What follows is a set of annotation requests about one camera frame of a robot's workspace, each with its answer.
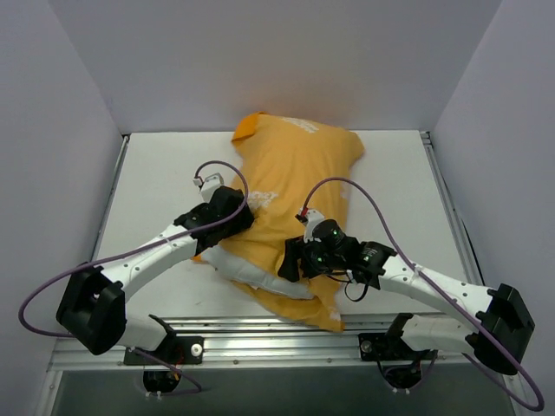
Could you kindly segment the orange Mickey Mouse pillowcase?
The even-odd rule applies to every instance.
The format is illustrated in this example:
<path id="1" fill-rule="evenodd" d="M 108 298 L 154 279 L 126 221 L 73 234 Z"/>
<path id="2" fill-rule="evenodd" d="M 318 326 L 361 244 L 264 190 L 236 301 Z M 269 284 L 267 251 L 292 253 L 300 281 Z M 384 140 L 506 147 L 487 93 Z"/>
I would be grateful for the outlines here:
<path id="1" fill-rule="evenodd" d="M 345 225 L 349 187 L 343 179 L 363 156 L 364 145 L 356 133 L 340 127 L 265 113 L 244 117 L 231 143 L 242 159 L 242 175 L 232 187 L 249 188 L 248 206 L 255 221 L 247 231 L 216 246 L 279 277 L 284 242 L 304 234 L 296 219 L 304 204 Z M 336 305 L 340 284 L 333 279 L 301 278 L 297 283 L 308 286 L 314 295 L 310 300 L 232 283 L 275 315 L 330 332 L 343 331 Z"/>

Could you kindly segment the white pillow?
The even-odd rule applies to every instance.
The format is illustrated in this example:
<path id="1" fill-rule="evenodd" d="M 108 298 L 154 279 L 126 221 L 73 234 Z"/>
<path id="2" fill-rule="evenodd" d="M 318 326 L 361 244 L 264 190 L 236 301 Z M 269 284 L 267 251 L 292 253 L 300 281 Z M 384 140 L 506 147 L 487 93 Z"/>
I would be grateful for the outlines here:
<path id="1" fill-rule="evenodd" d="M 223 278 L 235 283 L 246 284 L 251 289 L 261 289 L 274 295 L 286 296 L 295 300 L 310 300 L 314 295 L 307 285 L 292 283 L 281 277 L 273 276 L 242 257 L 235 256 L 219 246 L 204 251 L 200 258 L 210 264 Z"/>

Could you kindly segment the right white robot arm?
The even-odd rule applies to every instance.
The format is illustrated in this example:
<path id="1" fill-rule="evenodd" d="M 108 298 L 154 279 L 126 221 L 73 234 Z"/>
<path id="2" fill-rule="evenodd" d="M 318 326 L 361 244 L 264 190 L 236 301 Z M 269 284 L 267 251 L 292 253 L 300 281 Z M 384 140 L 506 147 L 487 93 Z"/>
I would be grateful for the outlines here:
<path id="1" fill-rule="evenodd" d="M 306 222 L 302 236 L 286 240 L 279 276 L 301 278 L 345 275 L 352 283 L 407 296 L 446 315 L 434 320 L 398 315 L 385 336 L 394 357 L 443 349 L 472 354 L 494 372 L 515 375 L 535 323 L 521 294 L 462 282 L 402 258 L 387 245 L 346 235 L 334 219 Z"/>

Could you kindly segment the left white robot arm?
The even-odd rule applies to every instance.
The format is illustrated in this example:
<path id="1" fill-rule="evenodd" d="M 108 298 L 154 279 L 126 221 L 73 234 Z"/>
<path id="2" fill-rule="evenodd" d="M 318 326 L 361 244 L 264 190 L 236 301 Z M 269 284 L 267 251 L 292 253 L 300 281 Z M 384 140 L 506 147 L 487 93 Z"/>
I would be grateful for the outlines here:
<path id="1" fill-rule="evenodd" d="M 127 301 L 174 265 L 248 230 L 253 222 L 243 192 L 222 185 L 132 255 L 73 273 L 56 320 L 93 355 L 123 346 L 165 363 L 177 348 L 175 331 L 158 316 L 130 315 Z"/>

